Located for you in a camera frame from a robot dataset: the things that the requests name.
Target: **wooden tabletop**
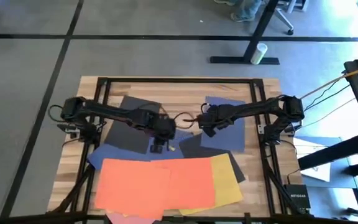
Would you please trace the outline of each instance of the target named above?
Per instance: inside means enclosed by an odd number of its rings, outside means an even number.
[[[98,77],[82,77],[77,96],[93,99]],[[266,97],[274,97],[281,94],[280,84],[277,79],[263,79]],[[200,105],[204,103],[205,96],[218,96],[233,100],[242,100],[252,102],[249,84],[242,83],[132,83],[117,82],[111,84],[108,105],[119,106],[124,95],[142,98],[145,100],[156,101],[168,111],[170,116],[187,111],[194,117],[200,113]],[[234,158],[239,164],[246,180],[241,182],[240,188],[244,196],[243,201],[234,204],[218,207],[203,212],[195,213],[194,216],[204,217],[243,217],[245,212],[249,212],[252,217],[269,217],[269,208],[265,191],[265,182],[260,159],[260,149],[258,143],[257,128],[255,118],[246,119],[246,138],[243,153],[234,152]],[[112,121],[107,121],[102,133],[102,142],[111,127]],[[187,130],[194,134],[201,132],[197,125]],[[292,138],[282,137],[292,142]],[[83,144],[73,142],[65,145],[62,151],[62,157],[57,170],[53,190],[50,197],[48,210],[56,208],[66,197],[67,193],[75,184],[78,166],[80,163]],[[277,146],[277,157],[281,171],[283,183],[287,181],[287,175],[299,169],[296,159],[295,149],[287,142]],[[96,171],[94,184],[89,205],[89,214],[104,215],[103,210],[94,208],[95,190],[98,184],[99,172]],[[302,178],[299,172],[290,176],[292,184],[302,184]],[[280,212],[277,190],[272,184],[273,196],[276,212]],[[83,192],[80,194],[78,208],[82,207]],[[164,215],[180,215],[178,210],[167,210]]]

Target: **white paper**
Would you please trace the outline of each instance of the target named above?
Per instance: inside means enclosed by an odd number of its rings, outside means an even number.
[[[307,156],[308,154],[312,154],[318,150],[322,150],[326,148],[326,146],[324,145],[316,144],[309,141],[304,141],[297,138],[294,138],[293,142],[296,147],[296,152],[297,152],[296,157],[298,159]],[[302,170],[301,174],[307,175],[308,177],[313,177],[319,180],[329,182],[330,172],[331,172],[331,163],[327,163],[317,167]]]

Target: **paper sheet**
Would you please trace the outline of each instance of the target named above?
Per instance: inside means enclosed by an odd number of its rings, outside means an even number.
[[[151,162],[105,159],[95,208],[161,220],[169,181],[170,171]]]
[[[215,205],[211,158],[152,161],[171,172],[166,209]]]
[[[236,175],[237,182],[242,182],[246,178],[242,173],[239,165],[237,164],[234,156],[228,150],[222,149],[212,149],[207,147],[200,146],[201,135],[196,135],[192,138],[186,139],[180,143],[180,149],[185,158],[200,158],[200,157],[211,157],[221,154],[228,154],[230,157],[230,162],[233,167],[234,173]]]
[[[133,110],[140,106],[142,106],[142,109],[158,113],[161,104],[126,95],[121,101],[120,108]],[[149,138],[150,136],[145,134],[144,131],[131,128],[128,124],[123,122],[113,122],[104,143],[118,147],[119,149],[146,154]]]
[[[124,159],[133,161],[148,161],[149,157],[146,154],[133,152],[130,150],[119,149],[118,147],[109,144],[103,144],[95,149],[92,154],[88,156],[88,162],[96,170],[102,168],[103,159]]]
[[[222,154],[214,156],[211,160],[215,188],[215,206],[209,208],[182,209],[180,210],[182,215],[189,215],[242,200],[241,190],[234,175],[229,155]]]
[[[326,146],[324,145],[309,142],[309,141],[304,141],[302,139],[297,139],[297,138],[293,139],[293,143],[296,147],[297,159],[307,156],[308,154],[314,153],[318,150],[322,150],[326,148]],[[331,163],[302,170],[301,174],[307,175],[308,177],[313,177],[319,180],[329,182],[329,178],[331,175]]]
[[[155,221],[151,218],[126,217],[116,212],[106,212],[106,215],[113,224],[152,224]]]
[[[211,105],[223,105],[230,104],[233,106],[242,105],[245,102],[239,100],[230,100],[220,97],[207,96],[207,103]],[[204,132],[201,135],[201,146],[224,149],[236,152],[244,152],[245,144],[245,131],[246,122],[244,118],[235,120],[233,125],[229,125],[227,128],[222,130],[215,130],[216,134],[213,138],[206,135]]]
[[[103,159],[124,159],[124,160],[133,160],[133,161],[150,161],[150,160],[160,160],[160,159],[182,159],[183,153],[179,148],[179,142],[192,137],[193,134],[176,130],[175,138],[169,141],[170,146],[172,146],[175,150],[170,148],[169,151],[166,149],[159,153],[151,153],[148,149],[146,154],[120,149],[118,147],[111,146],[109,144],[103,144],[95,149],[92,154],[88,156],[88,162],[92,164],[92,166],[96,170],[100,170],[102,168]],[[150,138],[149,145],[153,143],[153,138]]]

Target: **person's leg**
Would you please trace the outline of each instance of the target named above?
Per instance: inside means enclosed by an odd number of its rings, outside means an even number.
[[[228,6],[233,6],[238,2],[238,0],[214,0],[218,4],[227,4]]]
[[[242,0],[230,17],[236,22],[253,21],[261,3],[262,0]]]

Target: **jeans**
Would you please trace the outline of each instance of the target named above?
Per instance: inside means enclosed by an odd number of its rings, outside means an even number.
[[[237,3],[240,2],[239,7],[234,12],[238,18],[253,18],[258,11],[262,0],[229,0],[230,2]]]

